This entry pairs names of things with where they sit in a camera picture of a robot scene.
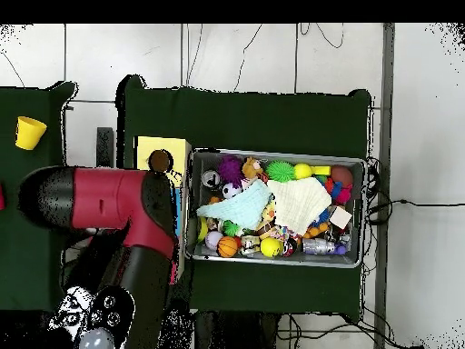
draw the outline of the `yellow ball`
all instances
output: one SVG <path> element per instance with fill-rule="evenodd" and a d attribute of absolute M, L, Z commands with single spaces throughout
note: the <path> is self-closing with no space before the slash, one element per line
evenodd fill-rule
<path fill-rule="evenodd" d="M 307 164 L 297 164 L 294 166 L 295 179 L 303 179 L 312 176 L 313 171 Z"/>
<path fill-rule="evenodd" d="M 260 243 L 260 250 L 267 257 L 274 257 L 284 250 L 284 244 L 276 238 L 265 238 Z"/>

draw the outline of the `yellow cup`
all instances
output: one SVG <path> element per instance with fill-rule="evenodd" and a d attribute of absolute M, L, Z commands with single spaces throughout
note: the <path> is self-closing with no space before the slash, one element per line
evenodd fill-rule
<path fill-rule="evenodd" d="M 24 150 L 34 150 L 46 128 L 47 126 L 42 122 L 19 116 L 16 127 L 16 146 Z"/>

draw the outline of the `green table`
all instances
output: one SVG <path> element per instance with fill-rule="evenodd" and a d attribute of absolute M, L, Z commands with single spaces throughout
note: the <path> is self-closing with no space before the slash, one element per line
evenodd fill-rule
<path fill-rule="evenodd" d="M 119 86 L 118 167 L 134 166 L 137 135 L 185 138 L 193 147 L 364 158 L 370 95 L 216 93 Z M 177 295 L 191 308 L 276 313 L 360 314 L 361 268 L 186 262 Z"/>
<path fill-rule="evenodd" d="M 0 182 L 6 200 L 0 211 L 0 309 L 50 311 L 63 295 L 59 270 L 64 238 L 29 223 L 16 207 L 18 186 L 26 175 L 64 162 L 62 112 L 74 87 L 64 82 L 45 90 L 0 87 Z M 15 146 L 20 115 L 47 125 L 33 151 Z"/>

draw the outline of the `purple spiky ball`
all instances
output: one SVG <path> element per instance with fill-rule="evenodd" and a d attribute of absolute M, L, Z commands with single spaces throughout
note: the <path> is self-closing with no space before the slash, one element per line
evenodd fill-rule
<path fill-rule="evenodd" d="M 241 187 L 241 180 L 244 178 L 242 174 L 242 161 L 233 156 L 226 155 L 218 166 L 218 174 L 225 182 L 230 182 L 234 188 Z"/>

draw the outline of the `gray plastic bin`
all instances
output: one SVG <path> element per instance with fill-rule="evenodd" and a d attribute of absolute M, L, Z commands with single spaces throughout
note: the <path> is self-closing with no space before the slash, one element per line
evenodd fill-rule
<path fill-rule="evenodd" d="M 346 210 L 352 214 L 350 229 L 351 241 L 345 255 L 324 254 L 311 255 L 304 253 L 294 253 L 289 257 L 276 256 L 266 257 L 262 253 L 255 253 L 251 256 L 241 256 L 237 254 L 233 258 L 222 258 L 216 252 L 208 249 L 204 244 L 197 244 L 197 217 L 195 210 L 203 204 L 208 204 L 212 193 L 202 185 L 203 172 L 216 169 L 222 157 L 226 154 L 236 155 L 245 160 L 251 156 L 259 160 L 262 168 L 274 160 L 282 160 L 296 165 L 306 163 L 309 165 L 343 165 L 351 169 L 353 174 L 353 188 L 351 200 L 346 204 Z M 312 155 L 291 155 L 276 153 L 256 153 L 237 150 L 216 150 L 195 149 L 190 153 L 189 164 L 191 168 L 190 177 L 187 184 L 189 189 L 188 207 L 189 215 L 186 216 L 185 225 L 186 236 L 184 238 L 185 254 L 194 259 L 205 259 L 210 261 L 223 261 L 225 263 L 245 263 L 245 264 L 285 264 L 301 266 L 326 266 L 338 268 L 353 268 L 361 263 L 363 254 L 364 235 L 364 207 L 366 206 L 367 188 L 367 165 L 362 159 L 339 158 L 330 156 Z"/>

